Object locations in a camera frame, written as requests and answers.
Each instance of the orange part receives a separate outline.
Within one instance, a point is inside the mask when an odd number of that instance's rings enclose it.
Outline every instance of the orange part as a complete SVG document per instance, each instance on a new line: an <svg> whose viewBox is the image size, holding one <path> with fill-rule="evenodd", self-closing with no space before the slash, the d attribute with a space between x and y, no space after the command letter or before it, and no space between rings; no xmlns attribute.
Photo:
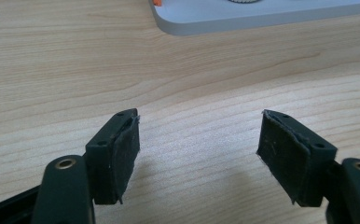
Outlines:
<svg viewBox="0 0 360 224"><path fill-rule="evenodd" d="M162 0L153 0L154 6L162 7Z"/></svg>

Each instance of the clamp jaw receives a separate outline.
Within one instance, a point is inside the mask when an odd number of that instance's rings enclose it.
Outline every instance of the clamp jaw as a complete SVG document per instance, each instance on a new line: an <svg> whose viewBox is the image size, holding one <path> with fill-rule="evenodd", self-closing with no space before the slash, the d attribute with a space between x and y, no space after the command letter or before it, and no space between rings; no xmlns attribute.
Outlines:
<svg viewBox="0 0 360 224"><path fill-rule="evenodd" d="M360 160L338 164L337 148L286 114L265 110L257 155L291 201L319 207L324 197L328 223L360 223Z"/></svg>
<svg viewBox="0 0 360 224"><path fill-rule="evenodd" d="M83 156L50 162L40 186L0 203L0 223L95 223L93 203L122 203L140 150L136 109L114 115Z"/></svg>

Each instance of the wood grain surface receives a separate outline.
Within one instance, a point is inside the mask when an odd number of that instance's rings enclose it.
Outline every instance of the wood grain surface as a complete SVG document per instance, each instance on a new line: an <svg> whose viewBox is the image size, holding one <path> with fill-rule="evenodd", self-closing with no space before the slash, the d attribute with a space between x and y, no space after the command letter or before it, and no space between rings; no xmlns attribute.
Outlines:
<svg viewBox="0 0 360 224"><path fill-rule="evenodd" d="M256 155L261 111L360 158L360 15L173 36L146 0L0 1L0 201L133 107L141 152L97 223L325 223Z"/></svg>

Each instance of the white plastic object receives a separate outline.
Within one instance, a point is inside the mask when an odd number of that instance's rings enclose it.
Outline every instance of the white plastic object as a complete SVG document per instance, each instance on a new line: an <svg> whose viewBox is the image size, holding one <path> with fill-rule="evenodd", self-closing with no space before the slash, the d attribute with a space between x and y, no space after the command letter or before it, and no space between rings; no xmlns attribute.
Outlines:
<svg viewBox="0 0 360 224"><path fill-rule="evenodd" d="M360 14L360 0L148 0L157 26L170 35L198 35Z"/></svg>

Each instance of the light wood desk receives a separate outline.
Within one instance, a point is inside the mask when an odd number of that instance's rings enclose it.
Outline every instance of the light wood desk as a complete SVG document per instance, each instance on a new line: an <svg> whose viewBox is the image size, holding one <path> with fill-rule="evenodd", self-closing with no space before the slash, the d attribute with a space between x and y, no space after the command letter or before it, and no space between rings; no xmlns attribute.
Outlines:
<svg viewBox="0 0 360 224"><path fill-rule="evenodd" d="M97 223L325 223L257 157L261 111L360 158L360 15L180 37L146 0L0 1L0 201L132 107L141 152Z"/></svg>

